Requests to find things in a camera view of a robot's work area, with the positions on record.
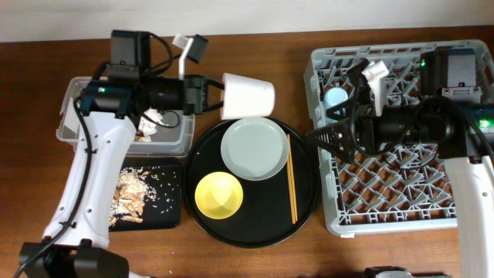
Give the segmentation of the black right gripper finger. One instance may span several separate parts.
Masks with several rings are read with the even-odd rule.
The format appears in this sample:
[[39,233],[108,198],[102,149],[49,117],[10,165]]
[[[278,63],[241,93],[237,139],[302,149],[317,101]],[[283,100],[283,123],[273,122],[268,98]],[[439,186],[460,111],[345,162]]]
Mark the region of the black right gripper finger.
[[354,161],[356,148],[348,119],[309,131],[306,134],[306,141],[330,152],[345,163]]
[[326,109],[326,117],[332,120],[344,120],[344,119],[354,119],[354,113],[356,110],[357,101],[355,98],[345,100],[336,106]]

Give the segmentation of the pink cup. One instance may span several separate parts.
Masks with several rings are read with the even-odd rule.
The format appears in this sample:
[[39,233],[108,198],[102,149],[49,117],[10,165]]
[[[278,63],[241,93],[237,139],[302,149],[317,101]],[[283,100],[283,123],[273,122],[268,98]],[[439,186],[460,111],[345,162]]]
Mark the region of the pink cup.
[[222,120],[267,117],[275,106],[275,88],[270,82],[224,73]]

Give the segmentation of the grey round plate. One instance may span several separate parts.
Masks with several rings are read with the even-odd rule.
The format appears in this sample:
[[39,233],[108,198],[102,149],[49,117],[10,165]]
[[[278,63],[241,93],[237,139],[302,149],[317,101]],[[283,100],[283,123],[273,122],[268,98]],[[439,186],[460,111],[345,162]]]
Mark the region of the grey round plate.
[[273,177],[286,165],[289,144],[286,132],[265,117],[235,121],[221,139],[222,160],[233,174],[249,181]]

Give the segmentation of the blue cup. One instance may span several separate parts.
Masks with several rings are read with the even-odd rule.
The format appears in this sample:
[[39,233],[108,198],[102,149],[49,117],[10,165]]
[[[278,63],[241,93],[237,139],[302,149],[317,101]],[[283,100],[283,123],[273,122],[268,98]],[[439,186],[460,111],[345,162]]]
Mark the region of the blue cup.
[[323,96],[323,108],[324,110],[330,109],[346,100],[348,100],[347,91],[340,87],[333,87],[325,92]]

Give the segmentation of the yellow bowl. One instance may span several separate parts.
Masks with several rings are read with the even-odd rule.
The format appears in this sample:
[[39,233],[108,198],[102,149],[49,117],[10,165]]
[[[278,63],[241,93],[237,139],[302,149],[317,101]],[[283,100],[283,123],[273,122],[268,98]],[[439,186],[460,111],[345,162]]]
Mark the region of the yellow bowl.
[[227,172],[217,171],[204,176],[195,189],[198,210],[210,219],[227,219],[233,216],[243,202],[240,181]]

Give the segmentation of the gold foil wrapper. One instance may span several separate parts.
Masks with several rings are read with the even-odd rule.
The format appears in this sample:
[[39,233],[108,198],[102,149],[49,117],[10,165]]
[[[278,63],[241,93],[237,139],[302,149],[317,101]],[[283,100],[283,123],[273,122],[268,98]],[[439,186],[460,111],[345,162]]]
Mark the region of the gold foil wrapper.
[[137,142],[152,142],[152,140],[149,136],[144,136],[141,134],[136,135],[135,141],[137,141]]

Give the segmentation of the white tissue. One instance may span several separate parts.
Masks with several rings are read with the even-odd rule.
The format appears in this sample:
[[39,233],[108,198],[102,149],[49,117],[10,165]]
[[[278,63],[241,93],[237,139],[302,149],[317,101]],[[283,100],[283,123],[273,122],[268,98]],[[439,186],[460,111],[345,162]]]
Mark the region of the white tissue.
[[144,112],[144,115],[140,118],[138,125],[138,133],[144,137],[150,137],[157,133],[158,127],[167,126],[162,122],[163,116],[155,109],[148,109]]

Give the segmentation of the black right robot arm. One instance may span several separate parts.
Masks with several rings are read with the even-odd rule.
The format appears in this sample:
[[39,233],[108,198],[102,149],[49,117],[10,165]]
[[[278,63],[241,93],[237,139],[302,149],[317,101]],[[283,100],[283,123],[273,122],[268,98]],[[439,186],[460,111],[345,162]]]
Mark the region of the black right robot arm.
[[362,59],[347,71],[354,95],[328,108],[334,122],[306,135],[311,144],[350,163],[399,144],[436,144],[455,194],[465,277],[493,275],[493,105],[482,102],[473,49],[422,53],[419,104],[389,107],[381,61]]

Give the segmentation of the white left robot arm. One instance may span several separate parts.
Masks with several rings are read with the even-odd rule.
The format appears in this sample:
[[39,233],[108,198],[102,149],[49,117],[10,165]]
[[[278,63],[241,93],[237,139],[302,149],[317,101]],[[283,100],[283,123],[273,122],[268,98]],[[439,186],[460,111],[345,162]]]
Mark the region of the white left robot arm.
[[73,100],[80,133],[59,207],[42,240],[22,245],[18,275],[131,276],[127,259],[108,250],[109,222],[117,179],[139,121],[150,108],[186,115],[213,110],[207,95],[214,80],[185,72],[165,76],[173,64],[198,63],[208,40],[175,36],[172,43],[180,55],[152,66],[153,38],[152,32],[112,31],[110,59]]

